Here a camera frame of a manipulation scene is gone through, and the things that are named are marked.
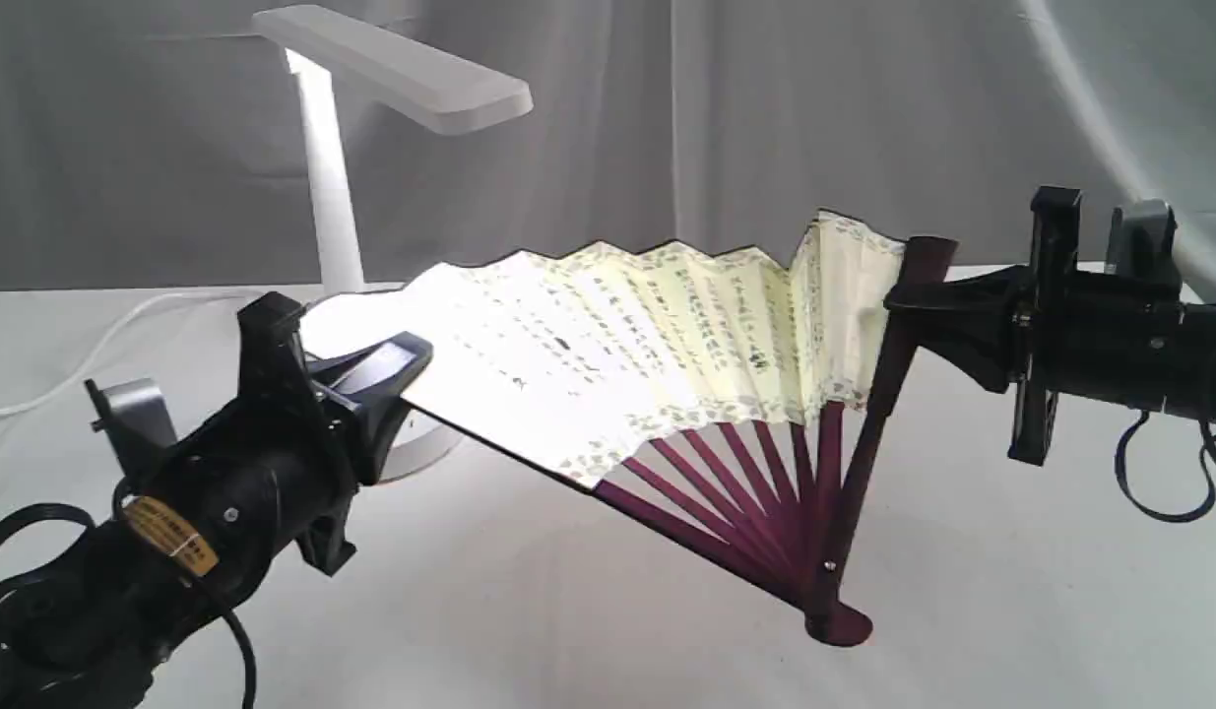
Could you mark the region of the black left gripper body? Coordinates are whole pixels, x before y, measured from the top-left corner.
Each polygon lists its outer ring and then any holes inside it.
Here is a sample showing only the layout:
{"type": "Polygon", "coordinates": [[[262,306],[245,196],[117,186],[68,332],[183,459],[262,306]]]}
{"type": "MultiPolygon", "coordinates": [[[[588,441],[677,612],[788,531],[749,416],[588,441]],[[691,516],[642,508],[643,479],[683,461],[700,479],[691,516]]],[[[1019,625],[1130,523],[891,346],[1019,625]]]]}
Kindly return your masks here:
{"type": "Polygon", "coordinates": [[[233,399],[143,489],[126,484],[126,525],[193,576],[261,576],[289,545],[332,576],[355,555],[344,529],[364,485],[309,376],[305,310],[277,291],[243,306],[233,399]]]}

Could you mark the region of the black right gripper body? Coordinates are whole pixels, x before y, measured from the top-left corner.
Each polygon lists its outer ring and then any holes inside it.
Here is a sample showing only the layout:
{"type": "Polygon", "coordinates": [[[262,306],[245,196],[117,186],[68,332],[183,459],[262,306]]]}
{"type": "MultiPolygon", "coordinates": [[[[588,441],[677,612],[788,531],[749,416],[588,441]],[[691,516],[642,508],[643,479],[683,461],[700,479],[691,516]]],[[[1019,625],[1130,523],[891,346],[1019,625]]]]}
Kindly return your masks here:
{"type": "Polygon", "coordinates": [[[1079,188],[1037,188],[1031,199],[1032,242],[1029,265],[1017,280],[1010,311],[1014,413],[1008,457],[1043,466],[1055,424],[1057,392],[1049,390],[1046,350],[1055,341],[1076,270],[1083,193],[1079,188]]]}

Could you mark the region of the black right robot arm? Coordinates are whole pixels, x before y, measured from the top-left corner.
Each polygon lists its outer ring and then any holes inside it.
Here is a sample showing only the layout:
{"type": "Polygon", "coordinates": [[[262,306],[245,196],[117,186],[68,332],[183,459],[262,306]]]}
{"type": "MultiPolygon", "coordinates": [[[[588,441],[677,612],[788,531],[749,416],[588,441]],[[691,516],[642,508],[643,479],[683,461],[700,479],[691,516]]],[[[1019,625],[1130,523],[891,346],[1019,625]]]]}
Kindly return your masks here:
{"type": "Polygon", "coordinates": [[[983,389],[1014,390],[1008,457],[1026,465],[1045,463],[1062,395],[1216,423],[1216,304],[1181,300],[1172,208],[1118,208],[1107,269],[1085,271],[1081,202],[1077,188],[1037,188],[1028,264],[885,300],[983,389]]]}

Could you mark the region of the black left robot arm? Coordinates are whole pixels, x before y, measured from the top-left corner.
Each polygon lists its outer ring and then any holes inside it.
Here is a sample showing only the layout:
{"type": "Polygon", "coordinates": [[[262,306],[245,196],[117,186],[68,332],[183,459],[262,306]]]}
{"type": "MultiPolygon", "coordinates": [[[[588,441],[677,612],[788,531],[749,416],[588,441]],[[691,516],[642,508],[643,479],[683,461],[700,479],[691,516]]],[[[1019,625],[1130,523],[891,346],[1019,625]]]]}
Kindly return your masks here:
{"type": "Polygon", "coordinates": [[[85,386],[122,479],[107,521],[72,503],[29,503],[0,521],[0,547],[46,521],[81,534],[0,583],[0,708],[135,708],[154,670],[220,620],[257,699],[257,659],[235,610],[293,545],[336,575],[355,555],[351,499],[378,484],[433,356],[411,333],[334,358],[302,345],[302,302],[268,291],[237,315],[237,392],[176,435],[152,379],[85,386]]]}

